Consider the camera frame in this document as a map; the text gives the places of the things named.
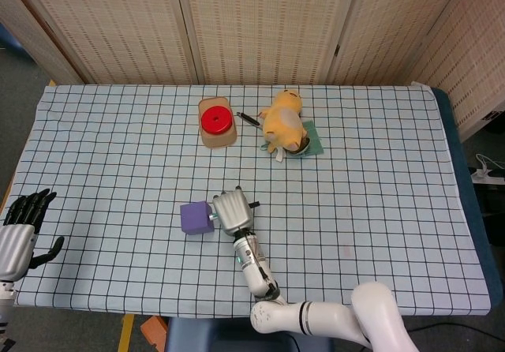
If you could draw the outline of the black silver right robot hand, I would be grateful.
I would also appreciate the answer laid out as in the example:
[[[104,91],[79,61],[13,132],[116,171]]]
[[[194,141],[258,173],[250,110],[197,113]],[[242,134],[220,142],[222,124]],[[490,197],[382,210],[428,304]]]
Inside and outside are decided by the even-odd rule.
[[[253,212],[240,186],[214,196],[212,203],[226,234],[233,236],[240,230],[253,228]]]

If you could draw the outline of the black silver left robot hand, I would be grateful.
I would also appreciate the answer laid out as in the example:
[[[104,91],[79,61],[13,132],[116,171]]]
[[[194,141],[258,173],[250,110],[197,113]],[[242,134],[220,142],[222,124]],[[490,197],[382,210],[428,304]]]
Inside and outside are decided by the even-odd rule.
[[[44,217],[56,192],[44,189],[18,197],[9,207],[1,226],[1,281],[14,283],[30,269],[52,261],[62,250],[59,236],[47,253],[36,256],[34,249]]]

